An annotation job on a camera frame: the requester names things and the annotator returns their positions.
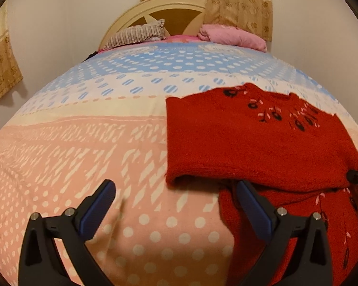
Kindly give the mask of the cream wooden headboard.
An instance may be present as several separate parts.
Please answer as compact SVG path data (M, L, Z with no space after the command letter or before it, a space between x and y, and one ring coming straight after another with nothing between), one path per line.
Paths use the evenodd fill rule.
M99 48L109 38L130 26L165 20L165 36L196 36L204 23L206 0L144 0L124 12L108 28Z

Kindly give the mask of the striped pillow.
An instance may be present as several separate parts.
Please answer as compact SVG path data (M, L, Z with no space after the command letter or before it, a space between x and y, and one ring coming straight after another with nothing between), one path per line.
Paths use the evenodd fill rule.
M165 19L159 19L143 25L130 26L113 34L99 49L109 50L125 45L164 40L164 24Z

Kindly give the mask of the polka dot bed quilt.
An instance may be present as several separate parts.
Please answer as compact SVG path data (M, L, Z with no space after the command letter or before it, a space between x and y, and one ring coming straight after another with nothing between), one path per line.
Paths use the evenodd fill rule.
M0 273L18 284L32 213L60 215L106 179L116 196L86 244L113 285L228 285L234 238L218 185L166 182L170 97L254 84L358 125L321 85L270 54L207 42L104 51L36 93L0 131Z

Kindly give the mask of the pink folded blanket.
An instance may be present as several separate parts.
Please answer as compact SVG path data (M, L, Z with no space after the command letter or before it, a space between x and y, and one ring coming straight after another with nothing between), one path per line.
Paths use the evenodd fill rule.
M264 39L235 26L202 25L197 36L202 41L267 52L267 45Z

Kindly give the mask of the pink bed sheet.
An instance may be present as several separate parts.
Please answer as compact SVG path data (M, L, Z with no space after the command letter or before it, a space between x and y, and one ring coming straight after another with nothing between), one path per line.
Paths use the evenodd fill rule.
M176 35L169 36L165 40L164 43L196 43L201 42L201 40L197 36L189 36L189 35Z

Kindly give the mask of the beige side curtain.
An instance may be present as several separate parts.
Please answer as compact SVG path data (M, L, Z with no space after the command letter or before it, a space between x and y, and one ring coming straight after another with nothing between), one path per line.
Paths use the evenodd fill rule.
M0 99L22 80L10 42L5 2L0 8Z

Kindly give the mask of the red knitted sweater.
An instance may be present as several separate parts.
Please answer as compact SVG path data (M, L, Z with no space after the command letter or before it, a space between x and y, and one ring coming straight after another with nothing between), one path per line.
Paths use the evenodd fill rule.
M290 214L321 214L332 256L332 282L340 285L358 261L358 151L335 115L296 94L266 92L254 84L216 88L182 98L167 109L169 186L220 187L221 219L234 248L226 283L237 285L264 249L238 210L237 183L246 180Z

